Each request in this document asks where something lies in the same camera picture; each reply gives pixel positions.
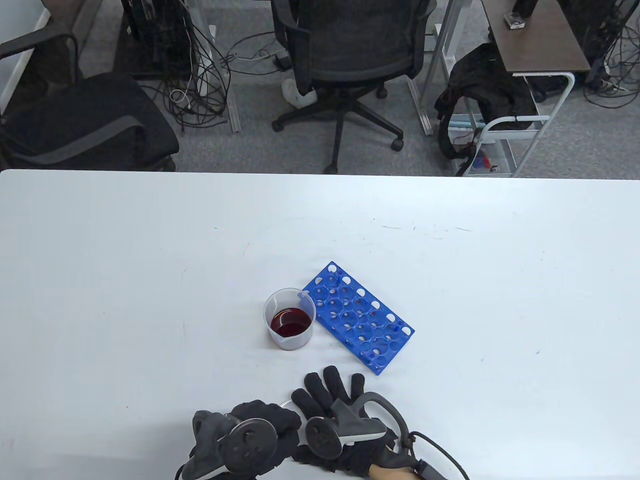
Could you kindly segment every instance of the red liquid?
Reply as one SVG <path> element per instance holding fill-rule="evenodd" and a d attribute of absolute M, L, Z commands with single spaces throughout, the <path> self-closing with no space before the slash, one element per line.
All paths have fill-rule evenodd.
<path fill-rule="evenodd" d="M 281 337 L 295 337 L 311 325 L 311 318 L 299 308 L 285 308 L 271 320 L 271 329 Z"/>

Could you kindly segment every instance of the chair armrest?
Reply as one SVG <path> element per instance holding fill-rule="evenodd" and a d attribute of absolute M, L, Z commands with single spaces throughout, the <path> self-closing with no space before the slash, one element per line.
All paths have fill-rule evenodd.
<path fill-rule="evenodd" d="M 289 5 L 289 0 L 271 0 L 271 4 L 274 8 L 276 16 L 278 20 L 282 22 L 282 24 L 293 31 L 297 31 L 300 33 L 309 34 L 310 31 L 304 28 L 300 28 L 296 21 L 293 19 L 293 14 L 291 13 L 291 5 Z"/>
<path fill-rule="evenodd" d="M 78 66 L 78 41 L 75 35 L 63 23 L 53 22 L 44 28 L 19 36 L 0 44 L 0 60 L 3 58 L 31 50 L 36 46 L 54 40 L 55 38 L 69 38 L 74 44 L 74 82 L 80 78 L 80 68 Z"/>
<path fill-rule="evenodd" d="M 135 145 L 133 148 L 134 158 L 136 161 L 142 163 L 145 155 L 145 149 L 147 147 L 147 130 L 144 125 L 130 115 L 121 116 L 118 120 L 114 120 L 104 127 L 101 127 L 78 140 L 72 141 L 64 147 L 57 148 L 51 152 L 33 156 L 12 153 L 12 157 L 19 158 L 36 165 L 54 165 L 87 152 L 129 129 L 134 129 L 135 134 Z"/>

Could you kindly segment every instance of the chair base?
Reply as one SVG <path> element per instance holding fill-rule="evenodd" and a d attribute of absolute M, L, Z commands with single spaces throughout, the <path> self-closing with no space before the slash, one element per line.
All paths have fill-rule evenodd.
<path fill-rule="evenodd" d="M 389 122 L 386 118 L 374 112 L 371 108 L 363 105 L 358 101 L 360 97 L 367 95 L 370 92 L 376 90 L 376 96 L 379 99 L 387 97 L 387 91 L 383 85 L 377 84 L 361 88 L 356 91 L 350 91 L 347 89 L 331 90 L 326 92 L 322 97 L 319 95 L 317 103 L 294 110 L 284 115 L 280 115 L 277 120 L 271 123 L 271 126 L 275 132 L 282 132 L 286 124 L 297 122 L 298 120 L 304 120 L 310 118 L 318 113 L 333 110 L 337 112 L 337 122 L 335 126 L 335 141 L 333 142 L 333 156 L 331 163 L 324 169 L 326 174 L 338 173 L 338 155 L 340 153 L 340 141 L 342 140 L 342 128 L 344 126 L 344 116 L 353 112 L 360 115 L 362 118 L 384 128 L 391 133 L 394 133 L 397 138 L 391 144 L 391 149 L 394 152 L 399 152 L 404 146 L 404 132 L 400 130 L 396 125 Z"/>

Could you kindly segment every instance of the chair seat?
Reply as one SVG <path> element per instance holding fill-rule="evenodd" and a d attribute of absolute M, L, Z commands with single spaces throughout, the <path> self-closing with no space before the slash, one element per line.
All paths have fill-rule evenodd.
<path fill-rule="evenodd" d="M 164 115 L 127 74 L 100 74 L 55 92 L 14 112 L 4 129 L 13 139 L 43 154 L 126 115 L 136 118 L 147 130 L 144 164 L 178 152 L 178 139 Z M 123 132 L 89 152 L 48 168 L 130 170 L 134 165 L 133 145 L 133 132 Z M 15 145 L 13 150 L 32 154 Z M 33 167 L 15 158 L 11 164 L 14 168 Z"/>

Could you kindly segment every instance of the white shoe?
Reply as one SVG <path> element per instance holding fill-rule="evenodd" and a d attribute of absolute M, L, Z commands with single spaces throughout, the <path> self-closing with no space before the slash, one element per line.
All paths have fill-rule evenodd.
<path fill-rule="evenodd" d="M 315 90 L 311 90 L 308 94 L 302 95 L 298 91 L 296 81 L 293 78 L 286 78 L 282 81 L 282 95 L 284 95 L 284 99 L 295 108 L 306 107 L 318 101 L 318 95 Z"/>

